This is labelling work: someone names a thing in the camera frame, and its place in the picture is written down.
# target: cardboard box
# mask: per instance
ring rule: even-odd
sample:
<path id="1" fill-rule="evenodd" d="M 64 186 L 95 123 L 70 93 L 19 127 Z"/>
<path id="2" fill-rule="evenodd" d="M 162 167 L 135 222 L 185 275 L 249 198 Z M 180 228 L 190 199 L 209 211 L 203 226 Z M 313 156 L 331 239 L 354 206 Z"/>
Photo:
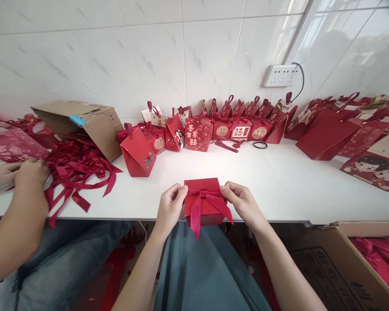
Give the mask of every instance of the cardboard box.
<path id="1" fill-rule="evenodd" d="M 336 222 L 304 234 L 292 258 L 328 310 L 389 311 L 389 286 L 349 240 L 389 236 L 389 222 Z"/>
<path id="2" fill-rule="evenodd" d="M 116 134 L 124 127 L 113 107 L 54 101 L 32 107 L 32 110 L 63 140 L 67 139 L 63 135 L 78 133 L 83 129 L 108 161 L 115 160 L 121 154 Z"/>

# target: red fabric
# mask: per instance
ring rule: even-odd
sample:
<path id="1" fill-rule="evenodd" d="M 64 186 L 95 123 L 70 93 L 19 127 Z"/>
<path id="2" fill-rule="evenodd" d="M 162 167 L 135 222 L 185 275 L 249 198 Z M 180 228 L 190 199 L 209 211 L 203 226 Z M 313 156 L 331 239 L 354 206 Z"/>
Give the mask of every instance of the red fabric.
<path id="1" fill-rule="evenodd" d="M 52 184 L 45 191 L 49 202 L 49 210 L 52 210 L 64 198 L 62 205 L 49 219 L 49 224 L 53 228 L 55 227 L 56 217 L 65 207 L 67 199 L 71 195 L 74 202 L 87 212 L 91 204 L 79 194 L 79 190 L 97 189 L 107 185 L 104 197 L 114 187 L 116 173 L 122 172 L 105 159 L 94 142 L 89 139 L 78 139 L 78 137 L 66 142 L 59 142 L 46 161 L 49 163 L 49 169 L 53 176 Z M 107 179 L 96 184 L 86 184 L 91 175 L 95 174 L 98 178 L 104 178 L 107 172 L 109 173 Z M 60 184 L 64 189 L 54 198 L 54 189 Z"/>
<path id="2" fill-rule="evenodd" d="M 350 241 L 389 285 L 389 237 L 352 238 Z"/>
<path id="3" fill-rule="evenodd" d="M 199 240 L 200 234 L 200 218 L 201 218 L 201 199 L 205 198 L 214 207 L 216 207 L 232 224 L 232 213 L 230 209 L 222 200 L 218 199 L 223 197 L 223 194 L 219 189 L 212 190 L 200 190 L 200 189 L 189 189 L 187 192 L 188 196 L 196 196 L 196 200 L 191 207 L 191 222 L 190 228 L 193 230 L 196 239 Z"/>

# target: ribbon bow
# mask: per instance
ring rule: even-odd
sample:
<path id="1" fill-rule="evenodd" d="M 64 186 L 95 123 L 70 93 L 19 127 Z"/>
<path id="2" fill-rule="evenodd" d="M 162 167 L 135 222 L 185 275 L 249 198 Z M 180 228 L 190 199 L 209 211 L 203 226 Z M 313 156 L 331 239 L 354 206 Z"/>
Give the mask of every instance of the ribbon bow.
<path id="1" fill-rule="evenodd" d="M 189 189 L 187 192 L 188 196 L 197 196 L 193 206 L 191 207 L 190 214 L 190 228 L 193 230 L 196 239 L 199 240 L 200 234 L 200 218 L 201 218 L 201 199 L 205 198 L 214 207 L 219 210 L 232 224 L 232 214 L 226 204 L 220 199 L 223 194 L 219 189 L 212 190 L 200 190 L 200 189 Z"/>

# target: blue jeans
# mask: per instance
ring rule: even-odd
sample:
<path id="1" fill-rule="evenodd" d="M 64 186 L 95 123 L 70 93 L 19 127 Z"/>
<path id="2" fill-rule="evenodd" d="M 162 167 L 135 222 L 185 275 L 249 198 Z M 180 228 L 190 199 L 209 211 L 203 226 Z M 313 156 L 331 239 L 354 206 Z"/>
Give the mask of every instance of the blue jeans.
<path id="1" fill-rule="evenodd" d="M 3 280 L 0 310 L 68 310 L 132 226 L 128 221 L 59 220 L 38 252 Z"/>

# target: box flap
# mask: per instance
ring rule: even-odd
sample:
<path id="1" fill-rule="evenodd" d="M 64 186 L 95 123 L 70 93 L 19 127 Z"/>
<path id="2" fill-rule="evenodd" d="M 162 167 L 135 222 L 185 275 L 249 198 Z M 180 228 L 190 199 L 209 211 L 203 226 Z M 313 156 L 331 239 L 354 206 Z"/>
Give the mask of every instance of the box flap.
<path id="1" fill-rule="evenodd" d="M 63 102 L 63 101 L 54 101 L 47 104 L 41 104 L 35 107 L 32 107 L 33 111 L 36 110 L 45 111 L 53 114 L 62 115 L 69 117 L 71 115 L 82 116 L 84 114 L 89 114 L 91 112 L 96 112 L 106 108 L 106 106 L 89 104 L 85 102 Z"/>

